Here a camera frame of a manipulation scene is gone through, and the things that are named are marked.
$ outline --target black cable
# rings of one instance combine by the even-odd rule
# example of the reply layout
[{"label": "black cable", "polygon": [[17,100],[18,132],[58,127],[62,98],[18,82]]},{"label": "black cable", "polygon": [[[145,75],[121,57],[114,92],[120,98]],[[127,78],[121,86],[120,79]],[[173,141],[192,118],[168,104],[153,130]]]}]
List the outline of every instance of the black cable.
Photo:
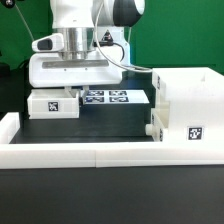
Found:
[{"label": "black cable", "polygon": [[124,59],[125,56],[125,51],[122,45],[118,44],[118,43],[114,43],[113,41],[100,41],[99,42],[100,47],[111,47],[113,45],[117,45],[122,49],[122,58],[120,61],[122,61]]}]

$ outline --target white bin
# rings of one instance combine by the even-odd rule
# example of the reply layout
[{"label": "white bin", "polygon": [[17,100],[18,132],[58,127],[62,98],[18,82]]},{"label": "white bin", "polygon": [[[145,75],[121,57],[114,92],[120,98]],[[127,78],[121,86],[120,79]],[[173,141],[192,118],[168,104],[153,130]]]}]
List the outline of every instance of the white bin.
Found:
[{"label": "white bin", "polygon": [[30,119],[79,117],[79,94],[73,97],[63,89],[35,89],[28,98]]}]

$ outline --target white edge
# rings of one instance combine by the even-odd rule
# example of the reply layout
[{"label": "white edge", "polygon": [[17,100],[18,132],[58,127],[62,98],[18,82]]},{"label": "white edge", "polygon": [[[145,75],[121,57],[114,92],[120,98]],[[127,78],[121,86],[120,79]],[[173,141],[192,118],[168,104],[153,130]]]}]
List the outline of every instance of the white edge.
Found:
[{"label": "white edge", "polygon": [[16,113],[0,122],[0,169],[224,164],[223,142],[8,144],[18,129]]}]

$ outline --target green background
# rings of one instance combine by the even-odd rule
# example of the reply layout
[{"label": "green background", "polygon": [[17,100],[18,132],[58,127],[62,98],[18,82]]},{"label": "green background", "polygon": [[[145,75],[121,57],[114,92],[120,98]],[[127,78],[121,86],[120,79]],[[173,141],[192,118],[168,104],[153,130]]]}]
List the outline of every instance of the green background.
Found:
[{"label": "green background", "polygon": [[[51,33],[48,0],[17,2],[35,39]],[[224,74],[223,0],[146,0],[131,38],[132,62],[147,67],[208,66]],[[32,55],[15,8],[0,5],[1,62],[16,68]]]}]

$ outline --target white box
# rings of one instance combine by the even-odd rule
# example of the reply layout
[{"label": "white box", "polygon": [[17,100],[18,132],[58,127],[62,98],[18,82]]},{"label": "white box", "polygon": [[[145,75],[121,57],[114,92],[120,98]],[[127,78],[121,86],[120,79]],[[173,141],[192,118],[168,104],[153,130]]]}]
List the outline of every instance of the white box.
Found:
[{"label": "white box", "polygon": [[79,94],[64,89],[35,89],[28,98],[30,119],[79,117]]},{"label": "white box", "polygon": [[224,77],[209,68],[153,69],[155,141],[217,141],[224,133]]}]

